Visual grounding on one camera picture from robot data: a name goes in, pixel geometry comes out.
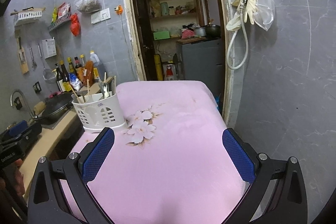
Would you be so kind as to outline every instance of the floral print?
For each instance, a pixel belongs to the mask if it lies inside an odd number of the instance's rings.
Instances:
[[[125,134],[130,137],[127,145],[143,146],[154,137],[156,127],[153,125],[153,119],[160,115],[156,110],[159,106],[161,105],[152,106],[147,110],[138,110],[134,115],[127,117],[128,129]]]

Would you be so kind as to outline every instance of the cutting board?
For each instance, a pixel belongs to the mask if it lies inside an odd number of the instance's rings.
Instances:
[[[27,58],[25,54],[25,49],[22,47],[21,44],[21,31],[20,30],[15,30],[14,32],[16,42],[18,45],[18,50],[17,50],[17,55],[19,57],[19,64],[20,64],[20,69],[22,74],[24,75],[29,71],[28,64],[27,64]]]

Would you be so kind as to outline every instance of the pink fabric seat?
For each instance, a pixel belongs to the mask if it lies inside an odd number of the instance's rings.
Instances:
[[[116,224],[220,224],[245,182],[222,144],[226,129],[207,87],[197,81],[139,81],[117,87],[131,126],[115,143],[91,192]],[[84,133],[80,152],[97,134]],[[84,220],[66,182],[69,205]]]

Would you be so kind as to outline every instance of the pot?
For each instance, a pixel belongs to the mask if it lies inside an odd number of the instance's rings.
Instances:
[[[64,113],[66,113],[72,105],[71,93],[63,92],[51,98],[47,103],[45,110],[41,117],[34,118],[33,120],[40,124],[50,125],[59,120]]]
[[[204,27],[207,37],[221,37],[221,27],[219,25],[208,24]]]
[[[194,28],[195,35],[198,37],[206,37],[205,27]]]

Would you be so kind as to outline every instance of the person's hand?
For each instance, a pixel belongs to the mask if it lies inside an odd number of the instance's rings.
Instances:
[[[16,185],[14,186],[14,189],[16,190],[16,193],[18,196],[23,196],[25,194],[25,187],[23,184],[23,175],[19,171],[19,167],[23,164],[22,159],[16,160],[15,165],[17,168],[15,169],[14,177],[16,181]],[[4,190],[6,188],[6,183],[3,178],[0,178],[0,190]]]

